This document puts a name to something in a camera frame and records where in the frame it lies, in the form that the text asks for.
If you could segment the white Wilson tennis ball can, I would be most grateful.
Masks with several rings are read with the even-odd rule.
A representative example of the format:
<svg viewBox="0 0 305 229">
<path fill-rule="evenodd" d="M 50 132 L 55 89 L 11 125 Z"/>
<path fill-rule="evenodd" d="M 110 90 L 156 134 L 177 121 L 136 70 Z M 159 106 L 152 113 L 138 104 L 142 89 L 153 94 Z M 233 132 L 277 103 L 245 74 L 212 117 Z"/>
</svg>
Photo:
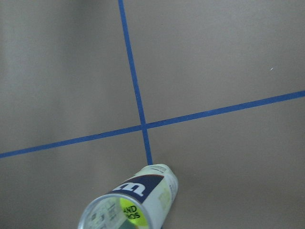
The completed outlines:
<svg viewBox="0 0 305 229">
<path fill-rule="evenodd" d="M 178 179 L 165 164 L 149 165 L 110 192 L 93 200 L 84 210 L 80 229 L 160 229 L 178 191 Z M 148 226 L 136 226 L 124 215 L 120 198 L 135 203 Z"/>
</svg>

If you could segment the yellow tennis ball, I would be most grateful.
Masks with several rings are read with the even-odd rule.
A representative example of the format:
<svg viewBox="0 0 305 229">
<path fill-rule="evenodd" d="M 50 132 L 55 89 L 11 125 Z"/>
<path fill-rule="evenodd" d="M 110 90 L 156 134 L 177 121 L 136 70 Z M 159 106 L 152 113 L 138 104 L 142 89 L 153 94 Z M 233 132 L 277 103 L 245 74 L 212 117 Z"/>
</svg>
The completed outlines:
<svg viewBox="0 0 305 229">
<path fill-rule="evenodd" d="M 136 226 L 148 226 L 148 222 L 142 210 L 128 199 L 120 198 L 120 206 L 125 217 Z"/>
</svg>

